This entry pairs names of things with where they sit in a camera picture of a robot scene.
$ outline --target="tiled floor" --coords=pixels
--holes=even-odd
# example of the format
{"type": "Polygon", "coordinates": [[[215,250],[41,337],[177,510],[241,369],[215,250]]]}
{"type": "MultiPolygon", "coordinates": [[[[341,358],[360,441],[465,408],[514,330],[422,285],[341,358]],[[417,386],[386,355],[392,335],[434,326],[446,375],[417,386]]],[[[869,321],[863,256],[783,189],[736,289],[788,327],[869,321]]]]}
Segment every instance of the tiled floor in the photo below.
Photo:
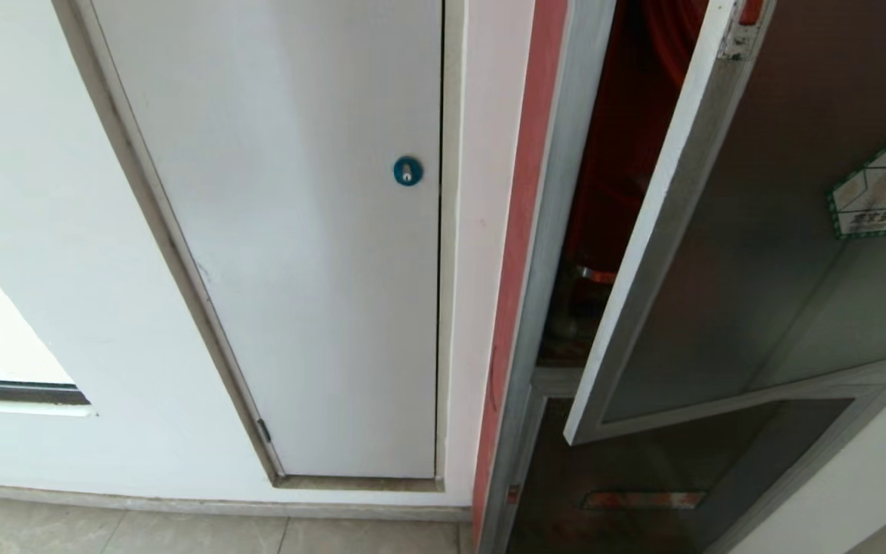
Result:
{"type": "Polygon", "coordinates": [[[471,554],[470,526],[126,512],[0,499],[0,554],[471,554]]]}

